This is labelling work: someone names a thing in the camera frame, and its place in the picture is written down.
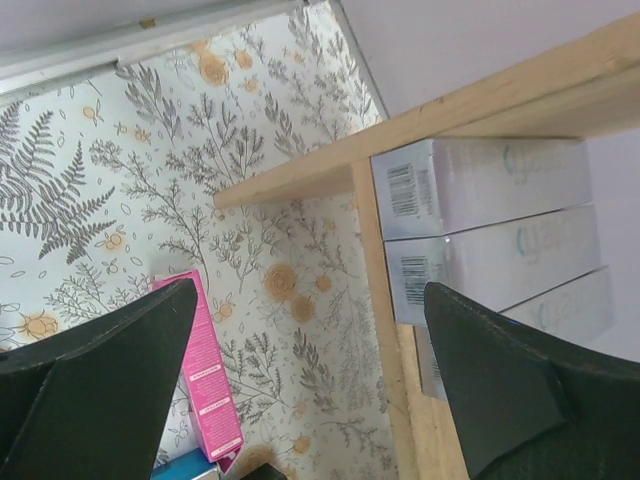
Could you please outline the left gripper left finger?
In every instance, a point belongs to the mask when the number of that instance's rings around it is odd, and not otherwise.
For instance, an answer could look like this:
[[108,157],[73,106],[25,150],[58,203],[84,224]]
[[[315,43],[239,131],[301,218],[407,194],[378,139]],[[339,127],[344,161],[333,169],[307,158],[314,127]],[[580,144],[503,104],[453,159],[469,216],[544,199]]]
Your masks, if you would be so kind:
[[2,353],[2,478],[150,478],[197,301],[178,280]]

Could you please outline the white toothpaste box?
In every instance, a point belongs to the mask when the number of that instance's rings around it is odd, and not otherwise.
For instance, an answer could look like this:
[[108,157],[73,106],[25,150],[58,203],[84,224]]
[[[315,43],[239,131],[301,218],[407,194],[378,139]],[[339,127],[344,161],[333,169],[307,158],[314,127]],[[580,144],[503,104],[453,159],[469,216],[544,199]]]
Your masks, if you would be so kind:
[[[532,297],[502,315],[571,343],[586,346],[615,324],[610,269],[603,266]],[[446,398],[427,326],[414,328],[421,391]]]

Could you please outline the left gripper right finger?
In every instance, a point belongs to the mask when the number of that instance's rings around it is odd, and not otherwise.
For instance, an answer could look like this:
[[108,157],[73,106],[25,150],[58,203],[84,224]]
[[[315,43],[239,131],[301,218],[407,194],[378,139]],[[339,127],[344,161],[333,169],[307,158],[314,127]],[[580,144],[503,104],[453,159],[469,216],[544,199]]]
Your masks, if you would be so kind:
[[472,479],[636,479],[639,365],[430,282],[424,314]]

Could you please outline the silver Protefix toothpaste box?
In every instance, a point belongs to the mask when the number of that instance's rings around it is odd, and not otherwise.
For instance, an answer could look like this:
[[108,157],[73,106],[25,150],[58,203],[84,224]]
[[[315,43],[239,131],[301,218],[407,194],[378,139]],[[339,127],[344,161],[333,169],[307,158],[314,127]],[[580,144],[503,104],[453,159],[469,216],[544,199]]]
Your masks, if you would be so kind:
[[497,312],[600,266],[596,210],[580,206],[442,237],[385,244],[395,320],[420,326],[440,282]]

